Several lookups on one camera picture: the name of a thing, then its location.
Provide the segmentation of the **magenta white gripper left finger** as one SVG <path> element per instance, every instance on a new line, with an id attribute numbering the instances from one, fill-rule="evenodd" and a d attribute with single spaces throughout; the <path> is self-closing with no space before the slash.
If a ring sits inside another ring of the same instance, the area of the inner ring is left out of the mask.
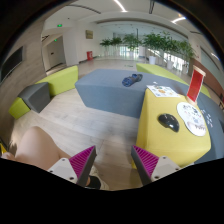
<path id="1" fill-rule="evenodd" d="M 85 187 L 95 157 L 96 147 L 91 146 L 69 159 L 61 158 L 49 169 L 49 172 L 78 186 Z"/>

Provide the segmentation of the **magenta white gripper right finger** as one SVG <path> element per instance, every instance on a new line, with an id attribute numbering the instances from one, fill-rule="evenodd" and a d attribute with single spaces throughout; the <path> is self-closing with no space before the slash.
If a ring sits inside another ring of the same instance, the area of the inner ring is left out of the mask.
<path id="1" fill-rule="evenodd" d="M 135 145 L 132 146 L 131 156 L 143 185 L 148 185 L 180 170 L 180 167 L 167 156 L 158 157 Z"/>

